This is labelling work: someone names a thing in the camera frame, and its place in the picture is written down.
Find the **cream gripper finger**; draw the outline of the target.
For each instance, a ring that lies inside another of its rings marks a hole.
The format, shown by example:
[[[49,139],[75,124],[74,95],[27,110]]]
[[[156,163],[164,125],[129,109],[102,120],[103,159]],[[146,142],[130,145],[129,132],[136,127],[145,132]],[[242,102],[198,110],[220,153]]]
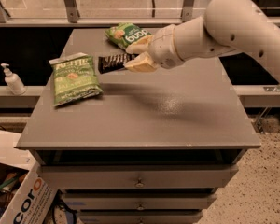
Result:
[[[144,52],[139,54],[133,60],[126,62],[124,67],[132,72],[147,73],[156,71],[160,66],[153,61],[147,52]]]
[[[129,45],[125,51],[129,54],[141,54],[148,50],[151,39],[152,35],[146,35]]]

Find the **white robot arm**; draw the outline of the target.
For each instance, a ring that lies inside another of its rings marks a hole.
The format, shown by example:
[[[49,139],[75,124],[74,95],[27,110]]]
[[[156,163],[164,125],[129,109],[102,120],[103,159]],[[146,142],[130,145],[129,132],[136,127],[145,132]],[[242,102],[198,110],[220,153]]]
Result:
[[[280,84],[280,28],[251,0],[212,0],[201,17],[158,30],[146,44],[126,51],[133,72],[171,69],[195,58],[243,52]]]

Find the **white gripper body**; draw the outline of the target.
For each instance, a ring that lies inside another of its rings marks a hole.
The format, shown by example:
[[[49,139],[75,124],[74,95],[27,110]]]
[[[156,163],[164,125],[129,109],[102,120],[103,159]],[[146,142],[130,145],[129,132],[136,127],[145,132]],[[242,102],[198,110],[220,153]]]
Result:
[[[182,65],[185,61],[180,57],[175,45],[175,33],[178,25],[160,28],[148,45],[148,54],[152,60],[162,68],[172,69]]]

